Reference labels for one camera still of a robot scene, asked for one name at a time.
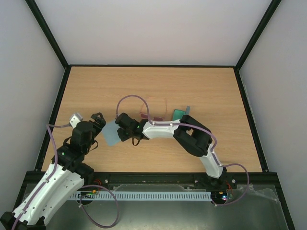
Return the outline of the blue cleaning cloth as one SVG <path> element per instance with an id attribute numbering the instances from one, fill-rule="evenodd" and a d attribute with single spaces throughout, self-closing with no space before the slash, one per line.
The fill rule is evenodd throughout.
<path id="1" fill-rule="evenodd" d="M 109 146 L 114 146 L 120 142 L 117 130 L 119 126 L 115 123 L 115 120 L 107 122 L 103 127 L 101 133 Z"/>

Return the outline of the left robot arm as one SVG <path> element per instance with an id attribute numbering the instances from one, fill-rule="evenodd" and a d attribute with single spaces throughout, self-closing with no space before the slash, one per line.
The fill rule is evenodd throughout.
<path id="1" fill-rule="evenodd" d="M 85 156 L 97 143 L 96 137 L 106 125 L 102 113 L 84 121 L 79 113 L 70 117 L 72 134 L 54 148 L 51 164 L 28 197 L 0 222 L 7 230 L 44 230 L 57 210 L 78 189 L 93 181 L 94 170 L 85 164 Z"/>

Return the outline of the grey-green glasses case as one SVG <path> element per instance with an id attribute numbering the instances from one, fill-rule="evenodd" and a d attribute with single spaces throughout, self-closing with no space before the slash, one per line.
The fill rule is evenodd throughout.
<path id="1" fill-rule="evenodd" d="M 189 114 L 190 114 L 190 106 L 187 106 L 185 110 L 175 109 L 173 111 L 172 121 L 178 122 L 183 118 L 183 116 Z"/>

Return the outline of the pink sunglasses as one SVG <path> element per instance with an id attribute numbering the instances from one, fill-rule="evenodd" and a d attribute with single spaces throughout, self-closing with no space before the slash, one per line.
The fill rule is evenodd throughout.
<path id="1" fill-rule="evenodd" d="M 165 97 L 147 96 L 150 118 L 153 121 L 164 121 L 167 115 L 167 99 Z"/>

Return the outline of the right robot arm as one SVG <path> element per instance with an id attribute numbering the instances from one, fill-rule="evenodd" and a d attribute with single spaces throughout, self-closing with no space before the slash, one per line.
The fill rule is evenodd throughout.
<path id="1" fill-rule="evenodd" d="M 211 131 L 189 115 L 173 121 L 138 122 L 126 113 L 117 116 L 115 124 L 121 141 L 132 139 L 150 140 L 154 138 L 173 138 L 192 156 L 198 157 L 206 170 L 204 184 L 210 188 L 225 188 L 227 169 L 222 166 L 215 154 L 216 138 Z"/>

